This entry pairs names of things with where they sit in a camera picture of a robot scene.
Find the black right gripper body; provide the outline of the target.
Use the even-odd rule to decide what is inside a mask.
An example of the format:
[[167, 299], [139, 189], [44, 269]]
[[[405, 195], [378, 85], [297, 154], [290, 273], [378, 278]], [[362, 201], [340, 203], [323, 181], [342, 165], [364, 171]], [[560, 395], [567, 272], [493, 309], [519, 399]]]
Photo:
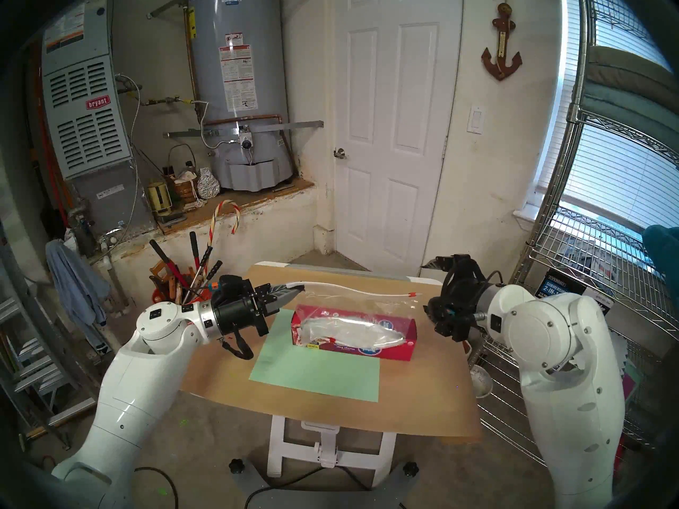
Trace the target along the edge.
[[439, 334], [466, 341], [477, 323], [477, 304], [491, 286], [491, 278], [500, 271], [485, 276], [469, 254], [440, 256], [439, 269], [446, 272], [439, 295]]

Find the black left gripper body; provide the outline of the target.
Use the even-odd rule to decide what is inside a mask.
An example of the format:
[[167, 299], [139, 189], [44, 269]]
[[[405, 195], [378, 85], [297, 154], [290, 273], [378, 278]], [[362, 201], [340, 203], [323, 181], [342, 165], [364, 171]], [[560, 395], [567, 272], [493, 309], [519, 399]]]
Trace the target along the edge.
[[268, 334], [268, 292], [271, 284], [253, 287], [249, 279], [221, 275], [211, 297], [215, 323], [222, 335], [254, 327], [260, 337]]

